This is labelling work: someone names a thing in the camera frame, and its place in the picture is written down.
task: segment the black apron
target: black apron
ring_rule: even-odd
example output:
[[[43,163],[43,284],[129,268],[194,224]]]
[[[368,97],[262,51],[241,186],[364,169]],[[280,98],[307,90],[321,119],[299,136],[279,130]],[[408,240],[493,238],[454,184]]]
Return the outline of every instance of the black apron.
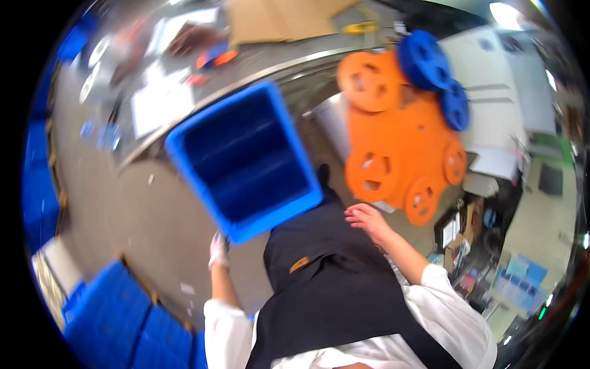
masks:
[[[258,314],[246,368],[392,334],[427,368],[461,368],[414,319],[389,263],[343,212],[328,201],[271,232],[264,264],[274,295]]]

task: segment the concrete floor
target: concrete floor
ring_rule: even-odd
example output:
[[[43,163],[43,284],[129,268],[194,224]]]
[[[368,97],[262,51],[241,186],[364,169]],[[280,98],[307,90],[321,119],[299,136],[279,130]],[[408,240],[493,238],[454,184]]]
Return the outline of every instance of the concrete floor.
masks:
[[[145,161],[118,174],[110,154],[80,139],[81,125],[93,116],[78,103],[85,77],[65,67],[57,86],[54,145],[61,185],[68,195],[62,240],[85,280],[123,252],[131,270],[157,291],[167,308],[201,329],[202,306],[211,296],[208,249],[217,228],[200,200],[167,165]],[[332,187],[345,204],[355,203],[346,188],[343,166],[322,131],[305,119],[297,127],[312,162],[330,164]],[[386,219],[426,255],[434,249],[432,225],[461,193],[459,187],[450,187],[423,227],[410,225],[403,211],[386,214]],[[260,309],[272,294],[262,261],[267,237],[259,236],[230,252],[232,279],[247,314]],[[194,295],[182,292],[181,283],[192,286]]]

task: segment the black shoe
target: black shoe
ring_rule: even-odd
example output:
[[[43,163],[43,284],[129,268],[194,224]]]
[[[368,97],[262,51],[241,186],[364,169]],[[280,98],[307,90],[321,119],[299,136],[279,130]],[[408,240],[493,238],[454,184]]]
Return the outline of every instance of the black shoe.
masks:
[[[317,180],[320,182],[320,186],[327,187],[330,182],[330,166],[326,163],[322,163],[316,171]]]

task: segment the yellow object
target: yellow object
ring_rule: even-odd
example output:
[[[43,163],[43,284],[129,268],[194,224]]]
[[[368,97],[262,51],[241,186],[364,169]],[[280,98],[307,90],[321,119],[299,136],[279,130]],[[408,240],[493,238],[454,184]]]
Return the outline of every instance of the yellow object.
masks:
[[[364,35],[377,32],[377,22],[367,21],[363,23],[349,24],[342,27],[342,33],[349,35]]]

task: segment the cardboard box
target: cardboard box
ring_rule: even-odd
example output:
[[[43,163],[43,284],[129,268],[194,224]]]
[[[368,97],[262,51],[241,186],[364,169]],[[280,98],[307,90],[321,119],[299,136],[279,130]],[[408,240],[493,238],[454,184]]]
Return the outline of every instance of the cardboard box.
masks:
[[[230,42],[296,41],[338,32],[331,18],[357,0],[228,0]]]
[[[444,249],[444,269],[446,269],[449,273],[453,272],[453,255],[455,250],[459,247],[463,240],[463,235],[458,233],[455,239]]]
[[[477,239],[477,236],[479,236],[481,232],[484,200],[483,197],[480,197],[467,206],[465,230],[463,231],[463,234],[465,235],[467,242],[470,244]]]

